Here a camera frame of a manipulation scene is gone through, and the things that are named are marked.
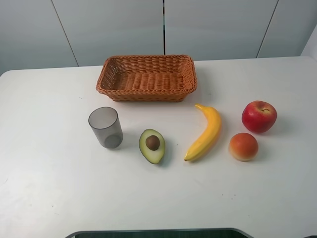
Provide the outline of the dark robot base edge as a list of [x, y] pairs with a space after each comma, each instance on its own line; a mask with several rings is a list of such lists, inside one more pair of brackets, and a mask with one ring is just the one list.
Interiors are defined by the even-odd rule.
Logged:
[[121, 231], [79, 231], [69, 238], [250, 238], [251, 236], [234, 228], [209, 229], [167, 229], [167, 230], [121, 230]]

